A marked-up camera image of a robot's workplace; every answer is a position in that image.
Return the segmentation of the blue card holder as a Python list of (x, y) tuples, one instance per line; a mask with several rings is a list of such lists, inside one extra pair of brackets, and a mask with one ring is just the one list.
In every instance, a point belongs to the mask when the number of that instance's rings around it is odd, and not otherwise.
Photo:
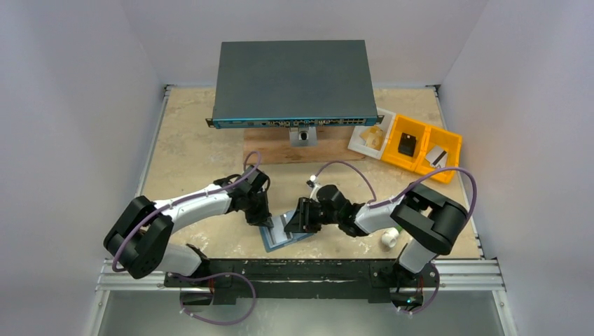
[(285, 232), (284, 226), (293, 217), (295, 211), (288, 211), (279, 216), (273, 216), (269, 222), (272, 227), (259, 227), (259, 232), (263, 241), (264, 249), (267, 253), (281, 249), (290, 244), (295, 244), (301, 240), (311, 237), (312, 233), (292, 233)]

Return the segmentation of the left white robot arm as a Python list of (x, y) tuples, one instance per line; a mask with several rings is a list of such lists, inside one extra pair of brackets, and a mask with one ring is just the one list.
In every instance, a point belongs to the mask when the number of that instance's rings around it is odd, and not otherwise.
[(270, 227), (270, 177), (253, 165), (242, 174), (217, 179), (202, 190), (151, 201), (141, 195), (125, 208), (104, 238), (112, 269), (141, 279), (154, 271), (178, 274), (191, 286), (209, 276), (207, 256), (197, 247), (170, 243), (170, 237), (204, 219), (241, 211), (252, 226)]

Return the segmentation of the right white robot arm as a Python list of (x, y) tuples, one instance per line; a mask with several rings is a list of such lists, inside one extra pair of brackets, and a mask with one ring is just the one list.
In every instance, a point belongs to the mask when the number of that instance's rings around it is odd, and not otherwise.
[(376, 231), (400, 228), (412, 238), (393, 266), (394, 278), (409, 285), (436, 256), (450, 254), (474, 208), (427, 187), (412, 183), (394, 200), (377, 204), (354, 203), (336, 185), (321, 187), (315, 198), (302, 197), (286, 219), (287, 233), (313, 234), (323, 225), (337, 225), (346, 235), (365, 237)]

